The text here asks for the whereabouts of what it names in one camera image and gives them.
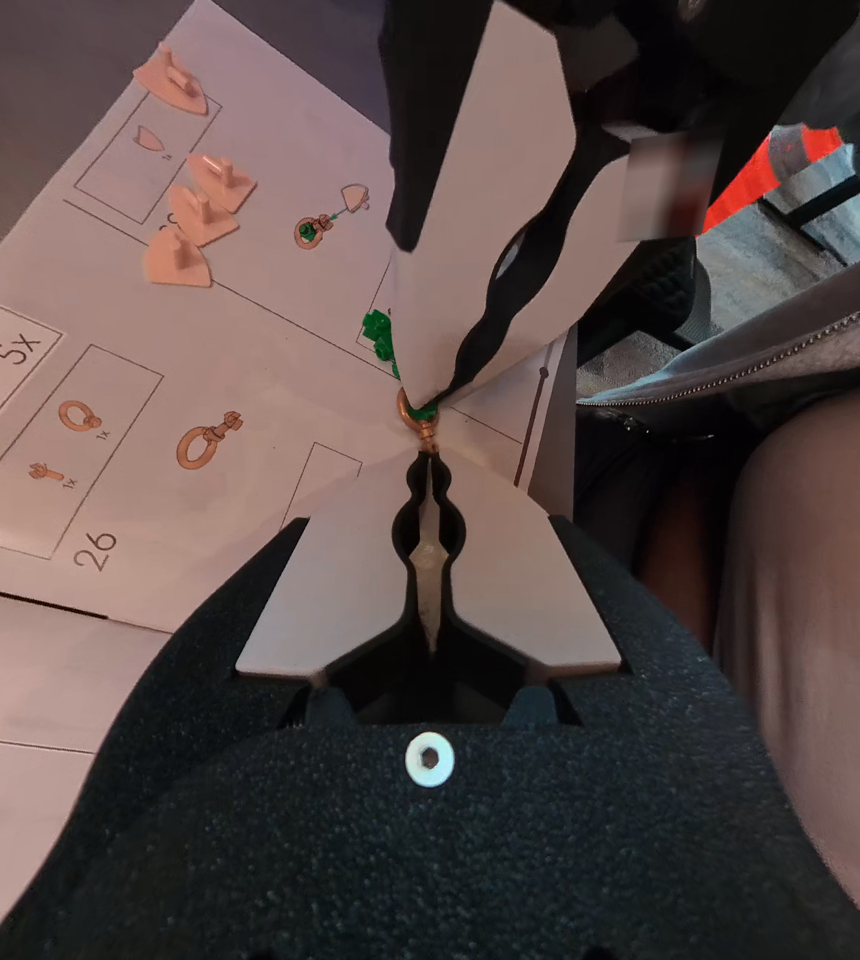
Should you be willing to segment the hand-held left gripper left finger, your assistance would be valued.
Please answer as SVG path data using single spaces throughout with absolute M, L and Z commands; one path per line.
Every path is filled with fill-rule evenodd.
M 411 562 L 428 465 L 401 453 L 312 494 L 239 673 L 380 687 L 428 660 Z

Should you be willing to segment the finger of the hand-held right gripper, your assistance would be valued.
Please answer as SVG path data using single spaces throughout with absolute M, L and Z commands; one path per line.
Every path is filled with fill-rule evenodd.
M 435 401 L 458 399 L 530 358 L 574 325 L 635 251 L 619 226 L 628 142 L 581 135 L 548 203 L 522 230 L 516 256 L 487 285 L 480 318 Z
M 556 38 L 506 2 L 389 2 L 392 342 L 435 402 L 488 282 L 576 145 Z

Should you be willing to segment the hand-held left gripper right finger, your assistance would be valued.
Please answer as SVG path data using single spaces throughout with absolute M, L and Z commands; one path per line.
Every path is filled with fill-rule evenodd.
M 458 453 L 432 464 L 442 573 L 437 653 L 461 679 L 618 671 L 621 655 L 551 517 Z

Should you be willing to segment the gold ring toy piece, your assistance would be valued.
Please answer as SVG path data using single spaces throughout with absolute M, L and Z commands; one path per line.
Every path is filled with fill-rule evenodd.
M 397 394 L 396 404 L 401 421 L 416 435 L 419 442 L 419 449 L 422 452 L 430 455 L 438 454 L 437 428 L 439 423 L 439 408 L 438 416 L 434 420 L 415 421 L 404 411 L 405 403 L 410 404 L 406 391 L 400 388 Z

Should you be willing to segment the person's right forearm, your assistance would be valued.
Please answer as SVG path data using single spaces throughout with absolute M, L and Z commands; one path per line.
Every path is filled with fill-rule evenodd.
M 768 42 L 803 78 L 777 120 L 774 157 L 782 177 L 793 176 L 843 146 L 860 179 L 860 4 L 856 18 L 834 43 L 819 43 L 827 15 L 853 2 L 774 2 L 779 13 L 765 30 Z

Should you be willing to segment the grey desk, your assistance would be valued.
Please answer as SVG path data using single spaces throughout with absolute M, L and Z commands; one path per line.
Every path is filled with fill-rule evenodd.
M 85 534 L 233 543 L 323 487 L 416 453 L 364 314 L 388 307 L 388 137 L 212 2 L 169 36 L 197 116 L 124 68 L 166 6 L 0 2 L 0 192 L 41 188 L 0 242 L 0 548 L 69 555 Z M 157 285 L 190 154 L 257 182 L 203 247 L 212 286 Z

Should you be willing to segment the person's leg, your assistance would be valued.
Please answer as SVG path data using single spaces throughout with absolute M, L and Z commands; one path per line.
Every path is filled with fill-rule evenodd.
M 636 561 L 638 580 L 706 653 L 719 610 L 722 543 L 712 496 L 683 479 L 657 504 Z

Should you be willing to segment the orange object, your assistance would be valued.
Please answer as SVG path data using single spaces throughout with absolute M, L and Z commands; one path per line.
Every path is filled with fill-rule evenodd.
M 702 232 L 708 233 L 844 145 L 835 127 L 814 129 L 804 124 L 775 127 L 709 206 Z

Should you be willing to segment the pink petal toy piece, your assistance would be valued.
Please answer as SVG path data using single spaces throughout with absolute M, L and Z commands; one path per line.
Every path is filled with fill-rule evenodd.
M 213 283 L 201 250 L 172 224 L 161 227 L 148 243 L 143 269 L 146 280 L 157 285 L 208 289 Z
M 175 109 L 197 116 L 209 113 L 199 79 L 164 42 L 158 44 L 149 60 L 133 70 L 133 78 L 154 97 Z
M 191 153 L 187 166 L 196 187 L 230 213 L 239 211 L 257 186 L 229 157 Z
M 174 184 L 169 188 L 168 200 L 176 225 L 199 248 L 240 228 L 234 215 L 202 189 Z

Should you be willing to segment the person's grey zip jacket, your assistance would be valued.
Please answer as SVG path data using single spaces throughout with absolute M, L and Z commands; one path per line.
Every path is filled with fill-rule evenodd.
M 705 436 L 731 422 L 769 428 L 857 387 L 860 261 L 577 409 L 632 429 Z

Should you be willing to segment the white instruction booklet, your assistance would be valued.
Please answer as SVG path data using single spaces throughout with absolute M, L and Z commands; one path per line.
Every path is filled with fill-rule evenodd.
M 211 2 L 170 37 L 207 114 L 134 81 L 0 247 L 0 909 L 24 894 L 96 735 L 98 669 L 148 656 L 238 569 L 198 663 L 302 527 L 409 451 L 358 331 L 389 306 L 387 137 Z M 21 913 L 0 958 L 50 958 Z

